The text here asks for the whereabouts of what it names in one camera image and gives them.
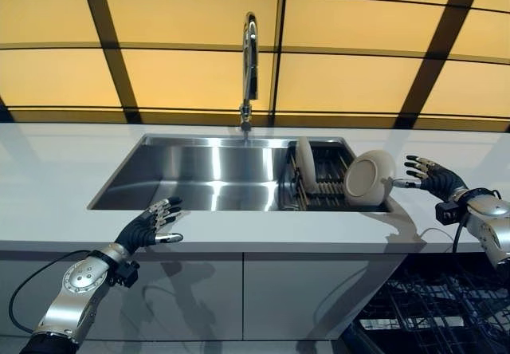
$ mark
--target stainless steel sink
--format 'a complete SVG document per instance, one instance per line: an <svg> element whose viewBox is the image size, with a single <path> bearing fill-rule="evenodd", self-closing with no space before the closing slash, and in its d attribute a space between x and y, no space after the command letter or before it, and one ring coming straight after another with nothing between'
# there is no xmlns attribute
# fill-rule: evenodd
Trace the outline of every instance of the stainless steel sink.
<svg viewBox="0 0 510 354"><path fill-rule="evenodd" d="M343 145L345 169L354 158L341 138L310 140ZM287 173L289 146L295 143L290 138L148 134L88 208L142 210L160 199L179 196L187 210L298 210L292 205L296 194Z"/></svg>

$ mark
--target robotic hand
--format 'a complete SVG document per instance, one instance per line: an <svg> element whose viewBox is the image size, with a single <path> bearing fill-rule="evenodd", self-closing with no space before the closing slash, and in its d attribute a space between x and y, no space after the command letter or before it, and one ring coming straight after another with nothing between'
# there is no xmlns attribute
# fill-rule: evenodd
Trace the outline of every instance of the robotic hand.
<svg viewBox="0 0 510 354"><path fill-rule="evenodd" d="M151 205L124 227L115 242L72 265L64 274L57 298L20 354L76 353L109 288L115 284L129 288L138 279L139 264L128 262L129 257L143 246L182 240L181 234L157 233L175 221L180 203L179 198L169 198Z"/></svg>
<svg viewBox="0 0 510 354"><path fill-rule="evenodd" d="M486 188L468 189L454 172L441 165L408 155L408 175L418 181L395 180L396 187L416 187L430 192L443 203L436 205L436 219L443 225L459 222L476 237L489 261L504 281L510 280L510 203Z"/></svg>

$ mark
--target white cabinet door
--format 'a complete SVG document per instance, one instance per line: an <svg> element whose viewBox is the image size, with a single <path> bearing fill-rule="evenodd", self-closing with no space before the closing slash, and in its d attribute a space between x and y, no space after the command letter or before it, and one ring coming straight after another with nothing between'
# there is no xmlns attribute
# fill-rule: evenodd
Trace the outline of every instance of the white cabinet door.
<svg viewBox="0 0 510 354"><path fill-rule="evenodd" d="M245 254L244 339L339 337L405 254Z"/></svg>
<svg viewBox="0 0 510 354"><path fill-rule="evenodd" d="M46 254L31 259L0 258L0 302ZM242 338L241 254L140 254L139 280L115 286L103 299L88 338L104 340L240 340ZM16 316L33 328L61 287L72 262L59 262L35 277L18 295ZM7 313L0 335L19 334Z"/></svg>

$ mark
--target faucet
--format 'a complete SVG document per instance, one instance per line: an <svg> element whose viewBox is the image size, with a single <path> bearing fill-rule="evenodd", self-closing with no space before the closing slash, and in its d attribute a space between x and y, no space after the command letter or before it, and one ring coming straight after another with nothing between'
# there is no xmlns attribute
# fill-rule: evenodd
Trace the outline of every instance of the faucet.
<svg viewBox="0 0 510 354"><path fill-rule="evenodd" d="M252 105L249 101L257 99L257 37L257 19L255 14L249 11L246 14L245 27L242 34L243 98L242 104L239 107L241 112L241 130L244 132L245 139L248 138L248 132L252 127L250 123Z"/></svg>

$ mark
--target kitchen counter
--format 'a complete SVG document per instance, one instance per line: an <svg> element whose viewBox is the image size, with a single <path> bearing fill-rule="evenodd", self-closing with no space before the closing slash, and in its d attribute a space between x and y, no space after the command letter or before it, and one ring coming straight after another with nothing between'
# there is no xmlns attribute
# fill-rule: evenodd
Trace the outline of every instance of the kitchen counter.
<svg viewBox="0 0 510 354"><path fill-rule="evenodd" d="M138 211L87 205L145 133L239 135L236 128L132 124L0 124L0 250L64 251L113 241ZM510 199L510 135L384 129L254 128L251 137L343 137L359 155L384 149L405 176L405 155L421 155L458 173L470 187ZM358 212L183 211L171 230L176 252L445 252L456 226L435 220L436 198L395 188L390 214ZM182 204L186 209L186 199ZM478 251L461 235L459 251Z"/></svg>

